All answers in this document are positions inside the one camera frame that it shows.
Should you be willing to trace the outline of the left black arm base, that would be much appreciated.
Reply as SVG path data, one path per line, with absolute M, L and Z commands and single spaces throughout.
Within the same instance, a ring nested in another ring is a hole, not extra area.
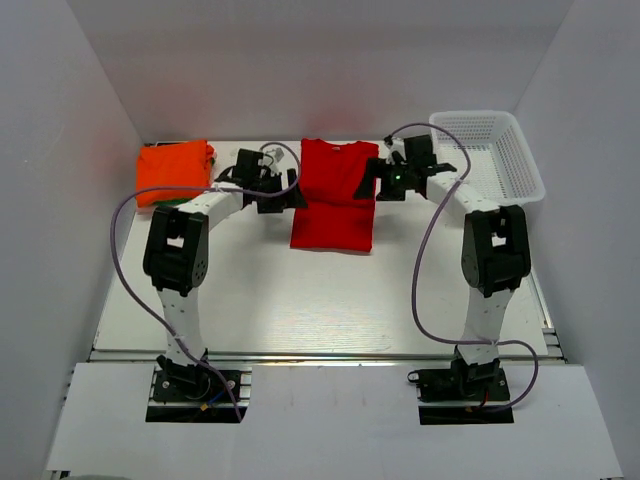
M 167 424 L 239 424 L 248 409 L 250 373 L 222 370 L 222 381 L 200 365 L 156 358 L 145 421 Z

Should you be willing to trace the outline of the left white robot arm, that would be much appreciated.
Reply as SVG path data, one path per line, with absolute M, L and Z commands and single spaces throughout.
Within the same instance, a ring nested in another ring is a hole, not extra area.
M 259 214 L 305 208 L 298 185 L 300 168 L 279 168 L 284 153 L 291 151 L 280 142 L 268 142 L 257 151 L 241 148 L 236 163 L 199 195 L 178 206 L 158 207 L 152 215 L 143 270 L 162 304 L 165 357 L 185 366 L 176 384 L 188 398 L 202 398 L 211 387 L 211 374 L 197 365 L 207 357 L 198 291 L 208 271 L 209 233 L 251 204 Z

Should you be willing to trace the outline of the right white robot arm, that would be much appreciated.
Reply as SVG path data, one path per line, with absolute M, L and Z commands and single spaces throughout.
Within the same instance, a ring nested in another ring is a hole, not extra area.
M 463 334 L 459 340 L 429 332 L 424 335 L 454 347 L 464 365 L 451 374 L 452 388 L 463 398 L 475 398 L 488 385 L 482 367 L 497 363 L 507 306 L 531 271 L 526 215 L 520 206 L 501 206 L 465 182 L 470 156 L 459 140 L 454 145 L 467 161 L 462 173 L 437 160 L 428 134 L 405 139 L 389 135 L 384 144 L 387 156 L 367 160 L 353 198 L 403 201 L 405 193 L 412 190 L 437 205 L 421 241 L 412 278 L 411 309 L 417 326 L 421 325 L 417 319 L 417 282 L 426 243 L 443 211 L 463 221 L 461 270 L 469 286 Z

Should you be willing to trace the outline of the red t shirt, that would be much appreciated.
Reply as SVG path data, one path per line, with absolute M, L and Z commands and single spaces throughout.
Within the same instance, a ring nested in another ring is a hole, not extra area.
M 373 246 L 375 200 L 353 198 L 366 163 L 379 153 L 374 143 L 333 144 L 301 140 L 299 186 L 307 202 L 295 211 L 290 247 L 368 254 Z

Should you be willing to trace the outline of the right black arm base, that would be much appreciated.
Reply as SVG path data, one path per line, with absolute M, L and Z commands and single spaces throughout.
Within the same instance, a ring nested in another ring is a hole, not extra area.
M 419 369 L 407 374 L 418 393 L 422 426 L 512 424 L 511 395 L 500 360 L 465 362 L 456 354 L 447 368 Z

